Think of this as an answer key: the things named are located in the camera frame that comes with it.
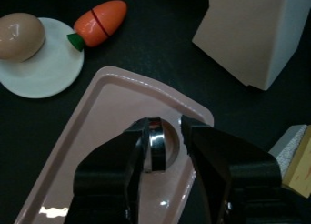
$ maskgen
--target pink tray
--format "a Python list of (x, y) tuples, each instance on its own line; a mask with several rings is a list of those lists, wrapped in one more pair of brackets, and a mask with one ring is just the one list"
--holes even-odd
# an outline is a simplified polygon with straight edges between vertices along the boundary
[(211, 112), (153, 79), (106, 66), (74, 109), (16, 224), (61, 224), (73, 197), (74, 169), (86, 154), (143, 117), (161, 117), (169, 143), (164, 173), (141, 174), (140, 223), (177, 223), (195, 179), (180, 132), (181, 114), (213, 124)]

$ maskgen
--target orange carrot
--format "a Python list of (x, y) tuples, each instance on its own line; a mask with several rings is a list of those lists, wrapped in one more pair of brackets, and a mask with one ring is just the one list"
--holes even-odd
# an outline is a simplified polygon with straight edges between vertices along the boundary
[(78, 51), (85, 45), (97, 46), (113, 34), (127, 10), (127, 4), (115, 0), (97, 5), (80, 16), (74, 22), (76, 33), (66, 36)]

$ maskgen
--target white container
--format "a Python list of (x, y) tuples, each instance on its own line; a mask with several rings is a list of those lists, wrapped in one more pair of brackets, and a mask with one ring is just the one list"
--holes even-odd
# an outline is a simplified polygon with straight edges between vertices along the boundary
[(193, 43), (245, 85), (267, 90), (299, 45), (311, 0), (209, 0)]

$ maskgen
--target white plate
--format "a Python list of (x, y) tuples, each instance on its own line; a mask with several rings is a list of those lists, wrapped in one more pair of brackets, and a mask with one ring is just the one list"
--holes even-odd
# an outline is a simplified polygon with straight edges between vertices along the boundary
[(70, 45), (73, 29), (50, 18), (38, 18), (45, 28), (45, 43), (26, 61), (0, 60), (0, 82), (16, 95), (29, 98), (60, 93), (74, 81), (84, 62), (84, 52)]

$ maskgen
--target dark background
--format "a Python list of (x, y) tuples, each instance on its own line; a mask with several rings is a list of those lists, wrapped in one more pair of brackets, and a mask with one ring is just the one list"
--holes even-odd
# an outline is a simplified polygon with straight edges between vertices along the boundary
[[(0, 16), (25, 12), (66, 25), (109, 0), (1, 0)], [(311, 19), (289, 63), (268, 91), (244, 87), (192, 44), (208, 0), (124, 0), (127, 20), (85, 49), (78, 78), (56, 96), (28, 99), (0, 85), (0, 224), (13, 223), (46, 157), (96, 71), (119, 66), (148, 76), (207, 107), (215, 127), (268, 150), (289, 126), (311, 124)], [(311, 201), (292, 196), (304, 223)], [(195, 184), (180, 223), (204, 223)]]

